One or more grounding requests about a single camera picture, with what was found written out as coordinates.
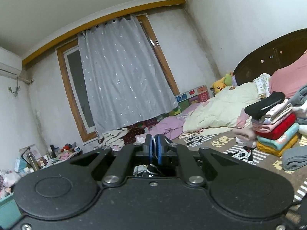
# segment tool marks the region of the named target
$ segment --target air conditioner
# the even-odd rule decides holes
[[[16,78],[22,71],[22,59],[0,47],[0,75],[9,78]]]

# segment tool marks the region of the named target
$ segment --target cream comforter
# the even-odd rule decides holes
[[[224,88],[205,106],[197,107],[183,125],[184,133],[200,131],[207,136],[232,130],[236,126],[241,110],[259,101],[257,87],[253,82],[245,83],[230,90]]]

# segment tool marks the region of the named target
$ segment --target headboard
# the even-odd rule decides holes
[[[272,75],[300,58],[307,49],[307,29],[279,37],[246,56],[234,70],[237,84],[251,82],[262,73]]]

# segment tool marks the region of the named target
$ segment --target gray curtain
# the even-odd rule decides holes
[[[138,19],[116,18],[78,36],[99,134],[168,113],[177,101]]]

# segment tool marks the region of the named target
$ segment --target white ceiling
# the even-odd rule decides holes
[[[23,58],[64,26],[134,0],[0,0],[0,46]]]

